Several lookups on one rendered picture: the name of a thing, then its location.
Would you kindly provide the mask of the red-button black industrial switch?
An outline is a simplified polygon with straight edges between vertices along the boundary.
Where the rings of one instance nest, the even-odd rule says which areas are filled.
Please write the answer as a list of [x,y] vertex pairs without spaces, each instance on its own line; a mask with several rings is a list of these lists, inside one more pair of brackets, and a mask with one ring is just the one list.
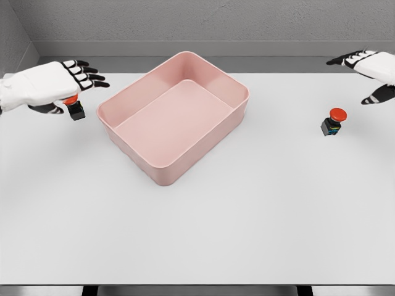
[[81,102],[78,100],[78,95],[66,98],[62,103],[67,107],[72,120],[77,121],[85,118],[85,111]]
[[321,130],[324,136],[336,135],[341,129],[341,122],[347,119],[347,113],[341,108],[332,108],[329,117],[324,119]]

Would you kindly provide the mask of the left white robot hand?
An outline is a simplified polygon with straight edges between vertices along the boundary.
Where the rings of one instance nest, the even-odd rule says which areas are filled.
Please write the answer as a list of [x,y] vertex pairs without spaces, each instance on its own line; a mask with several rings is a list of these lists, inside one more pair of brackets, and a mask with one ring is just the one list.
[[27,105],[39,113],[62,114],[56,105],[91,88],[108,88],[106,78],[83,60],[50,62],[35,66],[9,77],[16,106]]

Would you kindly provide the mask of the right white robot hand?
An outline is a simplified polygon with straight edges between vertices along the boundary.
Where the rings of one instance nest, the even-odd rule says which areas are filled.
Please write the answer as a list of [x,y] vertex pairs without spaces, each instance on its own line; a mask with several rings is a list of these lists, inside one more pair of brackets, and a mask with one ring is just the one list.
[[335,57],[326,64],[345,66],[362,76],[383,83],[361,101],[362,105],[381,104],[395,99],[395,54],[363,49]]

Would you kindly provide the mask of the pink rectangular plastic basket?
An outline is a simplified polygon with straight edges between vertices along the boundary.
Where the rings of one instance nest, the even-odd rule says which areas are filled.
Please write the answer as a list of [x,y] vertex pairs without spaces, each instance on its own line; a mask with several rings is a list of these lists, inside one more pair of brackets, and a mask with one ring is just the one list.
[[243,120],[248,88],[184,51],[97,108],[110,140],[155,183],[173,184]]

